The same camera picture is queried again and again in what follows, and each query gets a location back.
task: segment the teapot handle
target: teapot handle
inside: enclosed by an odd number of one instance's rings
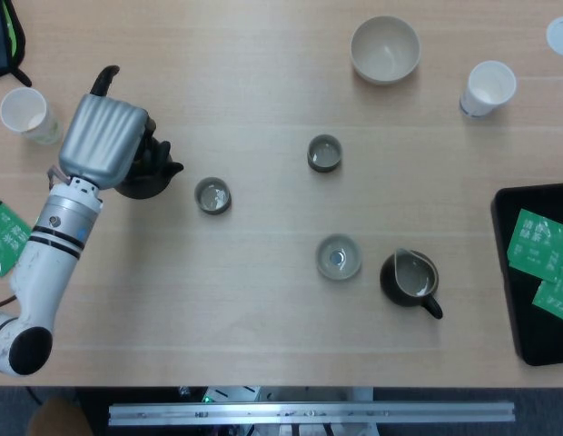
[[[428,295],[427,298],[423,300],[422,306],[429,312],[433,317],[440,320],[443,318],[443,311],[439,303],[433,298],[432,295]]]

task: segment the cup lid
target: cup lid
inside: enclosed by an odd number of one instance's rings
[[[318,270],[331,280],[346,280],[354,276],[362,265],[359,245],[345,234],[332,234],[316,250]]]
[[[340,141],[329,134],[320,134],[308,146],[308,165],[319,173],[335,169],[342,159]]]
[[[550,48],[563,56],[563,16],[548,25],[546,39]]]
[[[194,188],[194,200],[203,212],[217,215],[225,212],[231,205],[231,192],[223,180],[207,177]]]

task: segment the cable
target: cable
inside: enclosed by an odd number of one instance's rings
[[[37,395],[35,395],[35,392],[33,392],[29,386],[25,386],[25,390],[27,391],[27,393],[29,393],[29,396],[32,398],[32,400],[33,400],[38,406],[43,406],[43,405],[44,405],[44,404],[42,403],[42,401],[41,401],[39,398],[37,398]]]
[[[3,307],[5,305],[9,304],[10,302],[14,302],[15,300],[17,300],[17,297],[15,297],[13,295],[12,297],[9,297],[6,300],[3,300],[2,302],[0,302],[0,307]]]

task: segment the floor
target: floor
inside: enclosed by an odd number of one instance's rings
[[[73,389],[33,388],[40,401],[60,395],[73,401]],[[563,436],[563,389],[560,390],[420,390],[376,389],[376,401],[513,401],[514,424],[388,425],[381,436]],[[27,423],[39,406],[25,388],[0,387],[0,435],[24,436]]]

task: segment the wooden table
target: wooden table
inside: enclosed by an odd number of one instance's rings
[[[563,365],[514,352],[489,213],[499,188],[563,182],[563,57],[545,39],[563,0],[18,3],[22,68],[62,121],[118,64],[110,96],[148,110],[185,170],[152,200],[103,193],[50,361],[0,384],[563,386]],[[385,14],[415,26],[422,59],[375,87],[349,44]],[[459,95],[486,59],[510,65],[519,90],[471,122]],[[0,79],[0,101],[16,86]],[[325,175],[305,155],[321,133],[345,154]],[[29,223],[57,153],[0,124],[0,198]],[[193,200],[210,175],[232,189],[221,216]],[[350,282],[316,271],[335,232],[363,250]],[[397,247],[437,264],[442,321],[380,291]]]

